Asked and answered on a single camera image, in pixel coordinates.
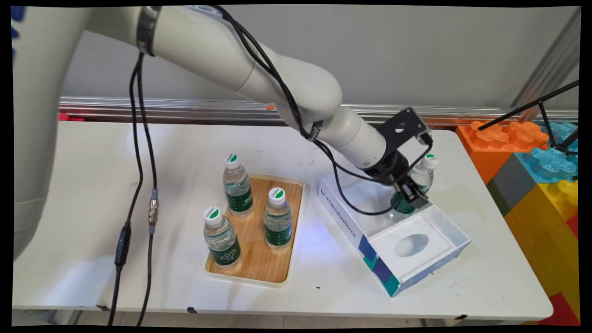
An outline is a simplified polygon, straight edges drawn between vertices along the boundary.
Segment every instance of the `wooden tray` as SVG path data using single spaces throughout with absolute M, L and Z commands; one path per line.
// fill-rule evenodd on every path
M 249 178 L 253 194 L 251 215 L 239 219 L 232 215 L 228 208 L 224 214 L 236 230 L 241 249 L 240 262 L 231 270 L 222 270 L 216 266 L 210 254 L 205 262 L 205 270 L 219 278 L 281 284 L 288 278 L 292 261 L 292 247 L 298 234 L 304 182 L 296 178 L 251 173 Z M 269 190 L 274 187 L 281 187 L 286 191 L 286 200 L 292 208 L 292 239 L 286 248 L 279 251 L 270 249 L 263 235 L 263 208 L 268 201 Z

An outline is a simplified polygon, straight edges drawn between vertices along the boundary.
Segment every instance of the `gray wall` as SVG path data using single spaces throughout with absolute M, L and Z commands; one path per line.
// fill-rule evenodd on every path
M 563 81 L 561 86 L 568 85 L 575 80 L 580 78 L 580 64 L 571 71 L 571 73 L 567 76 L 567 78 Z M 553 97 L 549 101 L 545 102 L 545 107 L 548 109 L 571 109 L 577 110 L 578 109 L 578 97 L 580 96 L 580 87 L 572 88 L 564 92 L 563 94 Z
M 344 103 L 480 107 L 510 106 L 575 11 L 378 5 L 225 8 L 276 52 L 329 70 L 342 86 Z M 136 57 L 133 46 L 85 32 L 63 95 L 127 96 Z M 144 63 L 144 96 L 243 99 L 149 57 Z

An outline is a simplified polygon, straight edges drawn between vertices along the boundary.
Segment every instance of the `green bottle label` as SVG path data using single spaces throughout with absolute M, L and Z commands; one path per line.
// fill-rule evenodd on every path
M 224 251 L 214 251 L 210 249 L 210 252 L 214 257 L 214 261 L 217 262 L 218 265 L 230 265 L 240 257 L 239 240 L 236 239 L 234 244 Z
M 395 201 L 398 201 L 398 203 L 395 205 L 395 207 L 393 207 L 394 210 L 398 211 L 399 213 L 403 213 L 403 214 L 411 214 L 413 212 L 415 212 L 415 207 L 413 207 L 412 205 L 410 205 L 407 200 L 405 200 L 405 197 L 403 195 L 399 195 L 398 193 L 395 193 L 392 198 L 391 198 L 391 205 L 395 203 Z
M 265 239 L 271 244 L 281 246 L 287 244 L 292 238 L 292 222 L 283 231 L 272 231 L 265 226 Z
M 230 194 L 226 193 L 226 198 L 228 199 L 228 205 L 230 209 L 234 210 L 235 212 L 244 212 L 245 210 L 251 208 L 253 204 L 253 196 L 251 195 L 251 189 L 247 193 L 241 196 L 231 196 Z
M 432 185 L 418 185 L 417 187 L 419 188 L 419 190 L 423 193 L 426 194 L 426 192 L 430 189 Z M 392 198 L 391 198 L 391 205 L 395 203 L 395 201 L 397 201 L 397 199 L 399 199 L 399 196 L 401 197 L 399 202 L 393 207 L 394 210 L 398 211 L 399 213 L 403 213 L 403 214 L 412 214 L 413 212 L 415 212 L 415 207 L 413 207 L 412 205 L 410 205 L 407 200 L 405 200 L 405 196 L 400 194 L 400 193 L 395 193 Z

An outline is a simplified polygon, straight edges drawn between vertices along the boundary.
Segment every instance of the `yellow toy block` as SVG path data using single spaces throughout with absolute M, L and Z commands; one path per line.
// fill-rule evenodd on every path
M 513 210 L 505 216 L 505 220 L 546 295 L 551 297 L 558 294 L 561 291 L 559 286 L 553 280 L 543 262 L 539 259 L 534 247 L 526 237 L 525 230 L 522 230 L 522 227 L 518 222 L 518 217 L 513 213 Z
M 536 184 L 510 211 L 516 217 L 531 245 L 536 244 L 553 230 L 565 225 L 567 219 L 555 208 L 551 198 Z
M 578 239 L 567 224 L 564 224 L 536 243 L 534 250 L 580 320 Z
M 540 187 L 566 221 L 578 213 L 578 181 L 560 180 Z

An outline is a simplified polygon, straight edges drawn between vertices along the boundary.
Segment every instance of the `floor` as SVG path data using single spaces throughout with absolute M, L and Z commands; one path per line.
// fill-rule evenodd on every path
M 114 325 L 135 326 L 137 312 L 117 312 Z M 109 312 L 82 311 L 76 325 L 106 325 Z M 316 316 L 208 315 L 147 313 L 142 326 L 210 328 L 399 328 L 422 327 L 421 319 Z

